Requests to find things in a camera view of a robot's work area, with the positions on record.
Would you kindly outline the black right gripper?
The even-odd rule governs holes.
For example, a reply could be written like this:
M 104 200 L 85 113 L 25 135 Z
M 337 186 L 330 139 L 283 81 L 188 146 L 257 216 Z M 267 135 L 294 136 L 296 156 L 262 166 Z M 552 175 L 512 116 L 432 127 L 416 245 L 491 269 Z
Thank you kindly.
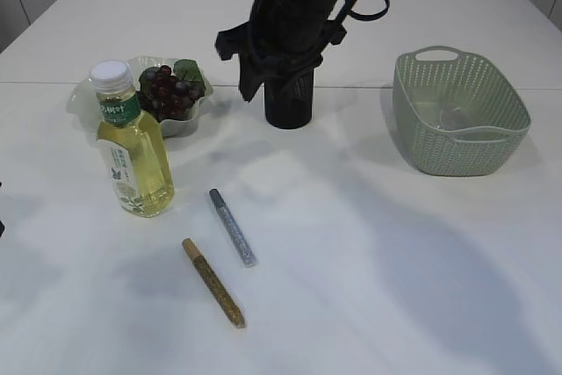
M 337 0 L 255 0 L 249 20 L 218 33 L 221 60 L 237 55 L 239 92 L 249 102 L 270 78 L 291 78 L 313 69 Z

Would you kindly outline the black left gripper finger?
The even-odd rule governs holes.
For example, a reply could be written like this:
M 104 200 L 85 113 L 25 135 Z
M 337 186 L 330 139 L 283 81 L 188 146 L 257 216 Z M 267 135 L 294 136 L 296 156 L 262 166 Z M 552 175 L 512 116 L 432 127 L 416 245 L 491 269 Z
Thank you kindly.
M 5 225 L 3 224 L 2 221 L 0 221 L 0 237 L 2 237 L 2 235 L 4 234 L 4 230 L 5 230 Z

